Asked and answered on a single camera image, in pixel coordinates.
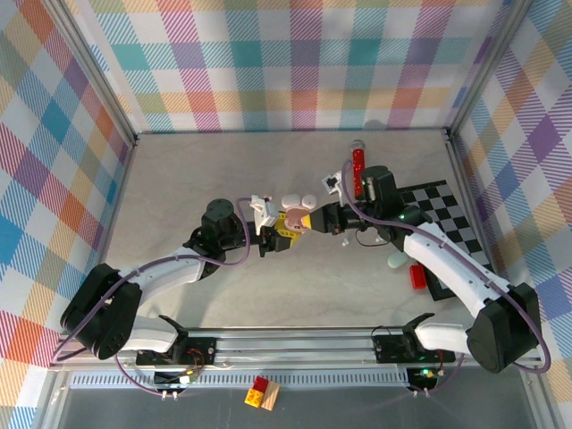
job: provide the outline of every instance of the wooden block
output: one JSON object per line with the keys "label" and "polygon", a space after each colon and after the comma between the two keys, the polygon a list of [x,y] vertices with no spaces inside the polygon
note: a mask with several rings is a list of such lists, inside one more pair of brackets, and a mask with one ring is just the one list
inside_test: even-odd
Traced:
{"label": "wooden block", "polygon": [[265,396],[262,399],[262,404],[260,407],[272,411],[274,408],[274,403],[278,397],[278,390],[280,390],[280,384],[275,382],[269,382],[268,387],[266,387]]}

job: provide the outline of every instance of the yellow block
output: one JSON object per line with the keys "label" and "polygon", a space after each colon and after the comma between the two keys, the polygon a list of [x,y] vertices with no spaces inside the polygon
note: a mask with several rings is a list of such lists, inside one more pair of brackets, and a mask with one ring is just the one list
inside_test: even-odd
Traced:
{"label": "yellow block", "polygon": [[259,408],[262,404],[262,398],[265,395],[261,391],[255,391],[254,389],[248,389],[247,398],[244,400],[245,404],[249,404],[252,407]]}
{"label": "yellow block", "polygon": [[290,231],[288,228],[286,228],[286,226],[284,225],[285,220],[286,220],[286,214],[284,212],[280,212],[278,214],[278,221],[276,221],[276,223],[274,224],[274,229],[283,237],[290,239],[291,240],[290,247],[292,247],[294,246],[296,241],[298,241],[300,235],[302,234],[300,232]]}

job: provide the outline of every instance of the wire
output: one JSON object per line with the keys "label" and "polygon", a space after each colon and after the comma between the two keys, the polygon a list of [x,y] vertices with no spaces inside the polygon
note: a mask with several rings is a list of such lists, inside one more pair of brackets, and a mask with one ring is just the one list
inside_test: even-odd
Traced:
{"label": "wire", "polygon": [[74,356],[78,356],[80,353],[83,353],[83,352],[86,351],[86,350],[87,350],[87,348],[82,347],[81,349],[77,349],[77,350],[73,351],[72,353],[68,353],[67,355],[60,356],[60,357],[57,359],[57,362],[63,362],[64,360],[71,359],[71,358],[73,358]]}
{"label": "wire", "polygon": [[131,384],[133,384],[135,387],[138,387],[142,391],[146,391],[147,393],[151,393],[152,395],[155,395],[155,396],[163,397],[163,394],[161,392],[156,391],[154,389],[151,389],[150,387],[147,387],[144,384],[141,384],[140,382],[135,380],[133,377],[131,377],[129,374],[127,374],[127,371],[125,371],[125,368],[123,367],[122,363],[119,361],[119,358],[117,357],[117,355],[114,356],[114,359],[115,359],[115,363],[117,364],[117,367],[119,368],[119,370],[121,371],[123,376],[127,380],[129,380]]}
{"label": "wire", "polygon": [[441,248],[444,248],[446,251],[448,251],[467,270],[469,270],[472,274],[474,274],[479,279],[481,279],[483,282],[485,282],[487,284],[487,286],[490,286],[491,289],[493,289],[495,292],[497,292],[503,298],[505,298],[508,301],[508,303],[517,310],[518,314],[523,318],[523,320],[525,321],[525,323],[528,326],[528,328],[530,329],[530,331],[534,334],[534,336],[538,340],[538,344],[540,345],[541,349],[543,350],[543,354],[544,354],[544,365],[540,368],[536,368],[536,367],[530,368],[528,366],[522,366],[520,364],[517,364],[516,362],[513,365],[516,366],[517,368],[521,369],[522,371],[525,371],[528,373],[543,374],[543,373],[547,372],[551,367],[551,353],[548,350],[548,345],[546,344],[546,341],[544,340],[540,329],[536,326],[536,324],[530,318],[530,316],[526,313],[526,311],[507,292],[505,292],[503,289],[501,289],[501,287],[499,287],[499,285],[497,285],[495,282],[493,282],[491,279],[489,279],[484,273],[481,273],[481,271],[477,267],[472,265],[466,259],[465,256],[463,256],[461,253],[459,253],[454,247],[449,245],[449,243],[447,243],[446,241],[442,241],[439,238],[437,238],[436,236],[434,236],[433,234],[431,234],[430,232],[422,230],[421,228],[418,228],[416,226],[408,225],[406,223],[401,223],[401,222],[382,221],[380,219],[375,219],[371,216],[368,216],[367,214],[365,214],[361,210],[359,210],[359,208],[356,206],[356,204],[351,200],[351,197],[349,196],[349,192],[348,192],[348,184],[346,183],[346,174],[347,174],[347,171],[349,168],[351,168],[351,160],[350,159],[348,161],[346,161],[344,163],[343,167],[341,168],[341,189],[343,191],[344,197],[346,198],[346,201],[348,202],[348,205],[351,207],[351,209],[354,211],[354,213],[356,213],[356,215],[358,215],[359,217],[361,217],[362,219],[365,219],[366,221],[368,221],[370,223],[374,223],[374,224],[382,225],[382,226],[391,226],[394,228],[401,228],[401,229],[405,229],[405,230],[410,230],[414,233],[418,233],[419,235],[422,235],[423,237],[433,241],[434,243],[439,245]]}
{"label": "wire", "polygon": [[441,363],[439,365],[439,371],[443,370],[443,366],[445,365],[445,356],[443,355],[443,350],[436,350],[437,355],[439,355],[439,362]]}
{"label": "wire", "polygon": [[359,232],[359,230],[356,230],[356,241],[357,241],[357,243],[359,243],[360,246],[363,246],[364,248],[379,248],[381,246],[387,246],[388,244],[390,244],[389,241],[386,241],[384,243],[379,243],[379,244],[364,244],[359,240],[358,232]]}
{"label": "wire", "polygon": [[[76,338],[78,336],[78,334],[81,332],[81,330],[86,327],[86,325],[94,317],[94,315],[96,315],[96,313],[105,305],[105,302],[109,298],[111,298],[113,296],[113,294],[125,282],[129,281],[133,277],[140,275],[141,273],[145,272],[149,268],[152,268],[152,267],[158,266],[158,265],[162,265],[162,264],[165,264],[167,262],[174,261],[174,260],[179,260],[179,259],[197,259],[199,261],[203,261],[203,262],[207,262],[209,264],[219,265],[219,266],[237,266],[237,265],[243,264],[248,259],[248,255],[250,254],[250,235],[248,234],[248,225],[247,225],[247,221],[244,217],[244,212],[242,212],[242,209],[240,208],[240,203],[243,203],[246,201],[250,201],[250,198],[238,198],[236,200],[237,211],[238,211],[240,223],[242,224],[242,230],[244,231],[245,250],[246,250],[244,252],[244,255],[242,255],[242,258],[240,260],[238,260],[236,262],[221,262],[221,261],[217,261],[216,259],[212,259],[210,257],[201,257],[199,255],[179,255],[179,256],[172,256],[172,257],[162,257],[162,258],[156,259],[155,261],[147,262],[146,264],[142,265],[139,269],[133,270],[129,274],[127,274],[126,276],[122,277],[119,281],[117,281],[114,285],[112,285],[111,288],[109,288],[109,290],[101,297],[101,299],[86,314],[86,316],[83,318],[83,320],[81,320],[81,322],[78,323],[78,325],[75,327],[75,329],[67,336],[67,338],[65,340],[62,341],[62,343],[57,347],[57,349],[55,349],[54,355],[52,356],[52,362],[58,362],[59,361],[58,358],[59,358],[60,354],[62,353],[63,349],[65,348],[65,346],[67,346],[74,338]],[[68,356],[64,356],[63,358],[66,359],[66,358],[70,358],[70,357],[71,356],[68,355]],[[158,394],[159,396],[162,396],[157,391],[154,391],[153,389],[150,389],[147,386],[144,386],[143,384],[141,384],[141,383],[135,381],[133,378],[131,378],[125,372],[125,369],[123,368],[123,366],[119,363],[119,360],[117,359],[116,355],[115,355],[115,362],[117,363],[122,374],[125,375],[125,377],[127,377],[132,384],[139,387],[143,391],[150,392],[153,394]]]}
{"label": "wire", "polygon": [[402,326],[384,326],[384,325],[380,324],[379,326],[376,326],[374,329],[372,329],[372,333],[370,333],[369,336],[371,337],[372,341],[375,344],[374,332],[377,331],[378,329],[384,329],[391,336],[392,333],[391,333],[390,329],[400,329],[401,327]]}

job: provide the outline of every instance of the red cylinder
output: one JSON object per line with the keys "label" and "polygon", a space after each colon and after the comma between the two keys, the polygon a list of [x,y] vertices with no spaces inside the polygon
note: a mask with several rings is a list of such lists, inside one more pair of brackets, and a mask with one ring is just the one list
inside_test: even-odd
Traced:
{"label": "red cylinder", "polygon": [[366,145],[361,140],[351,144],[351,157],[354,164],[354,197],[364,199],[364,187],[361,183],[361,173],[366,168]]}

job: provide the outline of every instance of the colorful plaid backdrop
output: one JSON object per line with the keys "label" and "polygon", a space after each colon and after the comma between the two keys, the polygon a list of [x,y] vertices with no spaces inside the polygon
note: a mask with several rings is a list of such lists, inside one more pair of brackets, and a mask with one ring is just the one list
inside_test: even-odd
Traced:
{"label": "colorful plaid backdrop", "polygon": [[154,132],[442,127],[510,3],[68,0]]}
{"label": "colorful plaid backdrop", "polygon": [[536,0],[461,132],[502,274],[534,285],[572,427],[572,0]]}
{"label": "colorful plaid backdrop", "polygon": [[128,144],[40,0],[0,0],[0,428],[29,427]]}

